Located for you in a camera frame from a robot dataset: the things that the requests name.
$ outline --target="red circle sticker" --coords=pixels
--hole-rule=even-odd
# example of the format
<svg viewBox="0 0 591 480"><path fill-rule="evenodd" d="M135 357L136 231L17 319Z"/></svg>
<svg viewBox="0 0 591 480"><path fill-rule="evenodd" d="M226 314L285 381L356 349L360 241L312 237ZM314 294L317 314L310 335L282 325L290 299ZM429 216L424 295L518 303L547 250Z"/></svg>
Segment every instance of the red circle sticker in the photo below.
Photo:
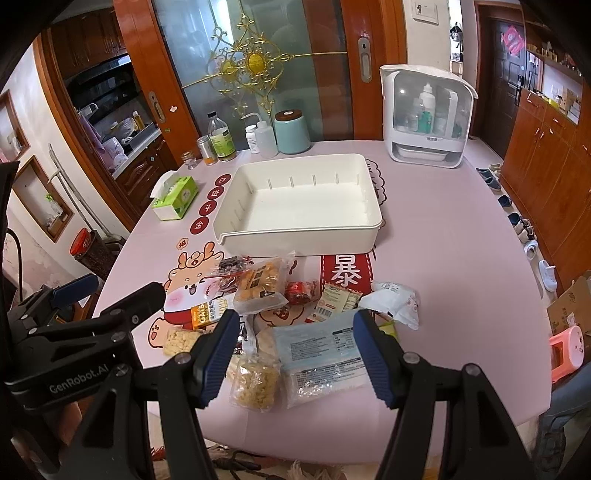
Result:
<svg viewBox="0 0 591 480"><path fill-rule="evenodd" d="M207 218L207 217L199 217L191 225L191 233L193 235L197 235L198 233L203 232L207 228L207 225L208 224L209 224L209 218Z"/></svg>
<svg viewBox="0 0 591 480"><path fill-rule="evenodd" d="M232 176L229 173L226 173L225 175L218 177L217 180L215 181L215 183L218 187L221 187L225 183L228 183L231 178L232 178Z"/></svg>
<svg viewBox="0 0 591 480"><path fill-rule="evenodd" d="M215 200L216 198L221 197L223 193L223 187L215 187L214 189L211 189L209 191L209 193L207 194L207 199L208 200Z"/></svg>
<svg viewBox="0 0 591 480"><path fill-rule="evenodd" d="M205 202L203 205L201 205L201 208L199 209L199 215L209 215L210 213L212 213L217 206L217 202L215 200L210 200L209 202Z"/></svg>

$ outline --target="screw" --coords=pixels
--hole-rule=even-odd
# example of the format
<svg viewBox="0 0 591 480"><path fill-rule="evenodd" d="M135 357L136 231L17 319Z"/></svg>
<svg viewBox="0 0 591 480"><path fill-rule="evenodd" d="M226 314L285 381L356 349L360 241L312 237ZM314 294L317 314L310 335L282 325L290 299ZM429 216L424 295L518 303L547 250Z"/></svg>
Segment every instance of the screw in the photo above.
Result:
<svg viewBox="0 0 591 480"><path fill-rule="evenodd" d="M411 365L416 365L417 363L420 362L421 357L419 357L416 353L414 352L406 352L403 356L402 359Z"/></svg>
<svg viewBox="0 0 591 480"><path fill-rule="evenodd" d="M480 372L482 370L480 370L480 367L478 365L475 364L467 364L466 365L466 373L468 375L471 375L473 377L477 377L478 375L480 375Z"/></svg>
<svg viewBox="0 0 591 480"><path fill-rule="evenodd" d="M114 342L119 342L120 340L123 340L125 337L125 332L115 332L113 335L111 335L111 340L113 340Z"/></svg>
<svg viewBox="0 0 591 480"><path fill-rule="evenodd" d="M117 367L115 367L115 368L117 370L115 372L115 375L117 377L123 377L129 371L129 367L125 364L117 365Z"/></svg>
<svg viewBox="0 0 591 480"><path fill-rule="evenodd" d="M191 354L187 352L181 352L175 355L174 361L177 362L179 365L187 364L191 360Z"/></svg>

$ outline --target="shoe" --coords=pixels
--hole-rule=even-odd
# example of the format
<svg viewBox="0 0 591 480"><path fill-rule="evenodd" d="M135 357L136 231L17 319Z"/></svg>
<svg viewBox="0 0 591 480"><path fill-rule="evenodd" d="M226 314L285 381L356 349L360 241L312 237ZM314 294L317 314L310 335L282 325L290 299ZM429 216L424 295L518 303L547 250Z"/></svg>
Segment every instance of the shoe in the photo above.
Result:
<svg viewBox="0 0 591 480"><path fill-rule="evenodd" d="M491 190L495 190L496 192L501 191L501 184L496 179L495 176L492 176L489 179L485 179L486 184L491 188Z"/></svg>
<svg viewBox="0 0 591 480"><path fill-rule="evenodd" d="M554 276L556 266L550 266L546 260L540 260L538 267L540 268L540 275L542 276L544 288L549 292L556 291L558 288L558 282Z"/></svg>
<svg viewBox="0 0 591 480"><path fill-rule="evenodd" d="M503 208L508 208L513 205L513 200L511 200L507 195L501 195L497 198L497 200Z"/></svg>
<svg viewBox="0 0 591 480"><path fill-rule="evenodd" d="M523 247L523 251L525 252L527 260L531 262L538 253L538 242L535 240L530 240Z"/></svg>
<svg viewBox="0 0 591 480"><path fill-rule="evenodd" d="M509 219L509 221L511 222L511 225L513 225L513 227L515 227L515 225L517 225L519 223L519 221L521 220L521 217L519 216L519 213L517 213L517 212L510 213L509 215L507 215L507 218Z"/></svg>
<svg viewBox="0 0 591 480"><path fill-rule="evenodd" d="M492 179L495 176L488 168L477 168L476 171L480 174L483 179Z"/></svg>

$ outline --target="bottle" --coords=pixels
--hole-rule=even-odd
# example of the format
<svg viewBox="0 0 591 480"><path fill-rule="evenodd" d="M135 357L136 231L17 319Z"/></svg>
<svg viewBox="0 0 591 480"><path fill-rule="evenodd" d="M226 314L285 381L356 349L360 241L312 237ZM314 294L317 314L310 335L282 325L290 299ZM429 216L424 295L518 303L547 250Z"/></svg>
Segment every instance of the bottle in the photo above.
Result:
<svg viewBox="0 0 591 480"><path fill-rule="evenodd" d="M134 117L135 123L138 125L138 130L143 130L144 128L146 128L146 124L144 123L137 111L132 113L131 116Z"/></svg>
<svg viewBox="0 0 591 480"><path fill-rule="evenodd" d="M435 118L435 96L431 84L423 87L423 91L418 96L423 103L423 113L419 119L419 131L424 134L430 134L433 131L433 119Z"/></svg>
<svg viewBox="0 0 591 480"><path fill-rule="evenodd" d="M212 119L209 122L207 133L219 160L230 161L236 158L236 147L232 141L228 124L221 120L215 111L208 113L207 116Z"/></svg>
<svg viewBox="0 0 591 480"><path fill-rule="evenodd" d="M248 148L251 149L251 153L259 153L258 145L256 144L256 125L248 125L246 130L246 141L248 142Z"/></svg>
<svg viewBox="0 0 591 480"><path fill-rule="evenodd" d="M259 152L261 153L261 157L273 158L279 153L279 150L277 150L277 140L275 140L275 132L273 131L273 127L261 119L261 116L256 112L249 113L243 116L242 119L252 115L256 115L259 119L259 121L256 123L255 137L256 145L258 146Z"/></svg>

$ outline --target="cardboard box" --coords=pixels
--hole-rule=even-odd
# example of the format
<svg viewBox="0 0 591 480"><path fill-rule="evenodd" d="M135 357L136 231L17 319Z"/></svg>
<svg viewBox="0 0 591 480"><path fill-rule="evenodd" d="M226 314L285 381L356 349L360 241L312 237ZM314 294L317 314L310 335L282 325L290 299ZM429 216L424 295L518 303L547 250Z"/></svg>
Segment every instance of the cardboard box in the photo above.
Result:
<svg viewBox="0 0 591 480"><path fill-rule="evenodd" d="M591 278L591 270L587 270L548 307L552 335L563 332L575 323L581 327L583 333L591 333L591 293L588 278Z"/></svg>
<svg viewBox="0 0 591 480"><path fill-rule="evenodd" d="M198 191L192 177L180 177L163 200L152 202L152 210L160 220L179 220L184 217Z"/></svg>

